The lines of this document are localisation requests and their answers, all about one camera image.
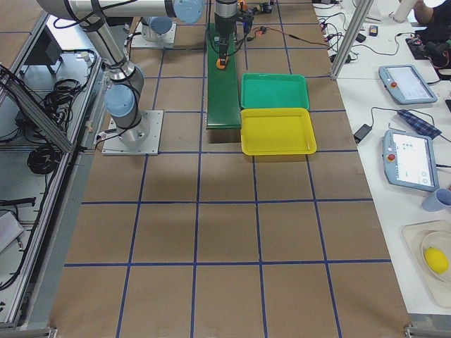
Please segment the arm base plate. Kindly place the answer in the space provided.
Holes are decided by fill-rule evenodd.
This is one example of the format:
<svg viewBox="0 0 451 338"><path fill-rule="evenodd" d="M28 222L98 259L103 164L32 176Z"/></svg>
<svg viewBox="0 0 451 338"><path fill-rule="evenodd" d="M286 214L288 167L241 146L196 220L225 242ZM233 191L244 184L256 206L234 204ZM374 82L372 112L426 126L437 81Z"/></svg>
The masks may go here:
<svg viewBox="0 0 451 338"><path fill-rule="evenodd" d="M157 34L149 26L139 23L131 40L132 49L172 49L175 42L176 22L164 34Z"/></svg>
<svg viewBox="0 0 451 338"><path fill-rule="evenodd" d="M161 129L163 125L163 111L140 111L141 122L137 127L119 134L116 123L110 118L111 135L102 143L102 154L105 156L156 156L159 152Z"/></svg>

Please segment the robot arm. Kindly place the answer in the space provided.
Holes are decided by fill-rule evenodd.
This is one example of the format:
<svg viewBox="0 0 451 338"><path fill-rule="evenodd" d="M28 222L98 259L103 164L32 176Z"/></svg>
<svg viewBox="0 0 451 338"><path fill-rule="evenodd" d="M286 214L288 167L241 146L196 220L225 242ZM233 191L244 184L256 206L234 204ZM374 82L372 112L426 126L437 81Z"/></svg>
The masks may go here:
<svg viewBox="0 0 451 338"><path fill-rule="evenodd" d="M142 17L142 36L147 42L173 43L176 24L172 18L163 16Z"/></svg>
<svg viewBox="0 0 451 338"><path fill-rule="evenodd" d="M102 57L112 87L106 90L104 104L116 124L118 138L125 144L138 145L150 133L149 123L139 111L144 85L142 71L125 55L110 31L109 18L163 18L172 23L177 18L194 24L201 18L204 1L39 1L49 14L72 20L87 35Z"/></svg>

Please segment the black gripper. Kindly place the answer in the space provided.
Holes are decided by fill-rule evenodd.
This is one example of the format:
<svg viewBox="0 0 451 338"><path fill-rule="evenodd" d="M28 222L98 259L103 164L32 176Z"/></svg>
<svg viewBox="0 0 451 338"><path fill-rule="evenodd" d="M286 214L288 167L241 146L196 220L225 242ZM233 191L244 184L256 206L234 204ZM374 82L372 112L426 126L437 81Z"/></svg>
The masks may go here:
<svg viewBox="0 0 451 338"><path fill-rule="evenodd" d="M235 1L215 0L215 29L220 34L218 41L218 58L228 60L228 35L235 27Z"/></svg>

